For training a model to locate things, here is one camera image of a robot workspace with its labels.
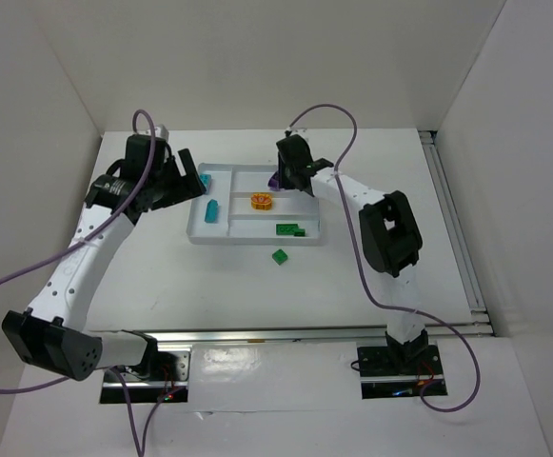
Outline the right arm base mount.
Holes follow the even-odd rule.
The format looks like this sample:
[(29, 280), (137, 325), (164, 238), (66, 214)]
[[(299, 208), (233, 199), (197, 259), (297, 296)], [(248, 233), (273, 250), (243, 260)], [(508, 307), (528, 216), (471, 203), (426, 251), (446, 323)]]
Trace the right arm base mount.
[(364, 400), (446, 396), (447, 387), (440, 353), (430, 345), (403, 368), (390, 359), (387, 347), (358, 347), (350, 368), (360, 375)]

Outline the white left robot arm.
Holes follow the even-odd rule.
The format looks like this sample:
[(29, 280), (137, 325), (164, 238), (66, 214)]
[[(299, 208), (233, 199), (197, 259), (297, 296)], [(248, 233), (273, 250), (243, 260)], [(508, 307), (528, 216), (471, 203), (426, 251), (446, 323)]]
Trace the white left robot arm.
[(110, 367), (149, 377), (165, 360), (156, 339), (132, 330), (87, 332), (90, 303), (144, 213), (204, 191), (189, 150), (172, 151), (164, 126), (132, 134), (124, 158), (90, 185), (70, 242), (72, 253), (59, 261), (24, 311), (10, 311), (2, 322), (20, 359), (76, 381)]

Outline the green long lego brick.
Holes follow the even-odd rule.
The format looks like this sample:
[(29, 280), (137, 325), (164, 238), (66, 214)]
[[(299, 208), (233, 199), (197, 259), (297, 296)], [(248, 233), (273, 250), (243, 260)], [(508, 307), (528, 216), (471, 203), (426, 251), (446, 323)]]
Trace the green long lego brick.
[(297, 224), (277, 224), (276, 235), (277, 236), (293, 236), (295, 231), (299, 229)]

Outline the yellow butterfly lego brick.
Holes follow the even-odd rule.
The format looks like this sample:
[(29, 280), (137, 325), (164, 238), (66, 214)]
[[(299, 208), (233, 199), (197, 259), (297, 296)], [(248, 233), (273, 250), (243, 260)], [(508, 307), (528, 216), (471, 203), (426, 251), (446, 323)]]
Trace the yellow butterfly lego brick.
[(270, 193), (256, 192), (250, 196), (250, 205), (255, 210), (268, 211), (272, 209), (273, 198)]

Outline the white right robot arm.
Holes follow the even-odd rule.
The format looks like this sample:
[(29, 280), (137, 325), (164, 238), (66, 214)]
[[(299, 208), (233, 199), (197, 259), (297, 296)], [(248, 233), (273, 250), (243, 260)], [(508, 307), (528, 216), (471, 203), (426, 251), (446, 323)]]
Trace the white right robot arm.
[(296, 189), (345, 210), (359, 266), (375, 273), (385, 311), (386, 347), (394, 367), (402, 369), (428, 346), (420, 315), (416, 265), (423, 246), (406, 195), (369, 188), (337, 171), (328, 160), (315, 160), (307, 140), (287, 131), (276, 143), (278, 179), (283, 189)]

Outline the purple curved lego brick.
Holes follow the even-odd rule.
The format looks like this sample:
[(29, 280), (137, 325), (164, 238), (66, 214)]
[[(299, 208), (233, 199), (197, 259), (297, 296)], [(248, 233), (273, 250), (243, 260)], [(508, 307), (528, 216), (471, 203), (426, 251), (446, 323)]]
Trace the purple curved lego brick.
[(270, 178), (268, 179), (267, 185), (268, 185), (268, 188), (272, 191), (279, 191), (281, 189), (278, 172), (274, 172), (270, 176)]

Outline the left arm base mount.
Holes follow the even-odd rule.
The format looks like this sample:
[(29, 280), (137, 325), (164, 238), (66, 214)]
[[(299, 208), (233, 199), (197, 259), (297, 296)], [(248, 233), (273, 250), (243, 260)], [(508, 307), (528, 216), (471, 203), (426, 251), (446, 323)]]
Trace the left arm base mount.
[(188, 401), (191, 349), (176, 348), (160, 351), (147, 374), (139, 374), (131, 367), (114, 369), (125, 381), (132, 404), (155, 404), (164, 397), (167, 404), (183, 404)]

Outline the teal curved lego brick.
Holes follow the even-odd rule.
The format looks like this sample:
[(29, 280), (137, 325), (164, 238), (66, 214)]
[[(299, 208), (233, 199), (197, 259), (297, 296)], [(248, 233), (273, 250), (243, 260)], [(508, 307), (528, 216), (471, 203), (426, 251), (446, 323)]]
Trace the teal curved lego brick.
[(200, 178), (201, 183), (204, 186), (205, 194), (208, 194), (209, 191), (210, 191), (210, 185), (211, 185), (211, 182), (212, 182), (211, 175), (202, 173), (202, 174), (199, 175), (199, 178)]

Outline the teal long lego brick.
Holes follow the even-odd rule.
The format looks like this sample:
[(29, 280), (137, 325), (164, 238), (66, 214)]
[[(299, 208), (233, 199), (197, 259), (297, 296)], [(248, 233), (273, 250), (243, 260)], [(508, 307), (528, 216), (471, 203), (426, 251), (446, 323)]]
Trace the teal long lego brick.
[(219, 203), (215, 199), (210, 199), (207, 203), (205, 212), (205, 222), (207, 224), (216, 224), (219, 217)]

